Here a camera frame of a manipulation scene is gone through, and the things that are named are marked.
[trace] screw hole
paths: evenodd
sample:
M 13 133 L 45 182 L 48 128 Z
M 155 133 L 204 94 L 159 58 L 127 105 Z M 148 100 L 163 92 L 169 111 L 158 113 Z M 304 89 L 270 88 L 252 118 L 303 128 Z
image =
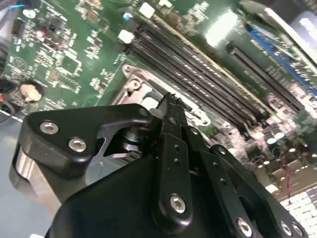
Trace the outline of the screw hole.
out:
M 177 124 L 177 122 L 176 122 L 176 120 L 174 119 L 174 118 L 169 118 L 169 121 L 171 122 L 171 123 L 173 123 L 173 124 Z
M 222 182 L 223 185 L 227 185 L 227 181 L 223 178 L 220 179 L 220 182 Z
M 194 133 L 195 135 L 198 135 L 198 131 L 195 128 L 191 129 L 192 133 Z
M 174 145 L 174 148 L 175 148 L 176 151 L 180 151 L 180 148 L 179 148 L 178 145 Z
M 143 115 L 143 116 L 145 116 L 145 117 L 148 115 L 147 110 L 145 110 L 144 108 L 141 108 L 141 109 L 139 110 L 139 112 L 140 112 L 141 115 Z
M 226 151 L 222 148 L 222 147 L 219 147 L 219 151 L 221 154 L 225 155 L 226 154 Z
M 175 163 L 176 165 L 180 165 L 179 159 L 175 158 L 175 159 L 174 159 L 174 163 Z

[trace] metal bracket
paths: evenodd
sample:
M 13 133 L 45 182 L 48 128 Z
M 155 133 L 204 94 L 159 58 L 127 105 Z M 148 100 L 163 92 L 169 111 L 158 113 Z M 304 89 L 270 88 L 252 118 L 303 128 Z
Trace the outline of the metal bracket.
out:
M 98 138 L 106 138 L 103 154 L 120 129 L 146 126 L 151 120 L 138 104 L 38 112 L 25 118 L 18 142 L 34 161 L 61 176 L 75 177 L 84 174 Z
M 186 117 L 179 107 L 171 94 L 167 94 L 158 106 L 165 116 L 158 142 L 158 174 L 152 216 L 156 224 L 169 234 L 184 231 L 193 216 L 187 145 L 181 132 L 181 122 L 186 123 Z

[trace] mounting hole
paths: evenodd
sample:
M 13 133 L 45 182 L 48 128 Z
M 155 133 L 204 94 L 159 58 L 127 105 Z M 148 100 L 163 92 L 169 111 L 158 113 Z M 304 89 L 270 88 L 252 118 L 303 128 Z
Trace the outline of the mounting hole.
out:
M 175 159 L 174 159 L 174 163 L 177 164 L 177 165 L 180 165 L 179 159 L 175 158 Z
M 282 231 L 284 231 L 289 237 L 291 237 L 293 235 L 291 229 L 288 227 L 288 225 L 286 225 L 285 222 L 280 221 L 279 225 L 280 225 Z
M 226 154 L 226 151 L 222 148 L 222 147 L 219 147 L 219 151 L 221 154 L 225 155 Z
M 174 145 L 174 148 L 175 148 L 176 151 L 180 151 L 180 148 L 179 148 L 178 145 Z
M 297 226 L 295 223 L 292 223 L 292 227 L 294 228 L 294 230 L 301 236 L 304 236 L 304 233 L 302 232 L 302 230 L 299 228 L 299 226 Z
M 145 110 L 144 108 L 141 108 L 141 109 L 139 110 L 139 113 L 140 113 L 141 115 L 145 116 L 145 117 L 148 115 L 147 110 Z
M 173 123 L 174 125 L 177 124 L 177 122 L 176 122 L 176 120 L 175 120 L 174 118 L 169 118 L 169 121 L 170 121 L 171 123 Z
M 220 179 L 220 182 L 221 182 L 223 185 L 227 185 L 227 181 L 226 181 L 224 178 L 221 178 L 221 179 Z
M 198 131 L 195 128 L 191 129 L 192 133 L 194 133 L 195 135 L 198 135 Z

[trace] chip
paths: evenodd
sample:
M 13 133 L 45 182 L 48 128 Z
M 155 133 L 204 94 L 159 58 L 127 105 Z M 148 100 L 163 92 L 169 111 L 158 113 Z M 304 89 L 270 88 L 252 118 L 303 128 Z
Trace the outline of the chip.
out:
M 93 23 L 96 23 L 96 22 L 99 21 L 99 15 L 98 15 L 98 13 L 95 12 L 95 11 L 92 11 L 92 10 L 88 11 L 86 17 L 87 17 L 87 20 L 89 20 L 89 21 L 91 21 L 91 22 L 93 22 Z
M 101 28 L 103 29 L 107 29 L 108 26 L 109 26 L 109 22 L 106 20 L 106 19 L 101 19 L 100 22 L 99 22 L 99 25 Z

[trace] electrolytic capacitor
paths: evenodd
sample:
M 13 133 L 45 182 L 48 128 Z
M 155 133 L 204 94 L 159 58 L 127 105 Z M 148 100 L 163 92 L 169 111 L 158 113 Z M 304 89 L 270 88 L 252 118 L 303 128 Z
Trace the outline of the electrolytic capacitor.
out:
M 294 144 L 289 139 L 285 140 L 285 146 L 286 146 L 286 148 L 287 148 L 287 150 L 289 152 L 295 152 L 296 151 L 296 148 L 295 148 Z

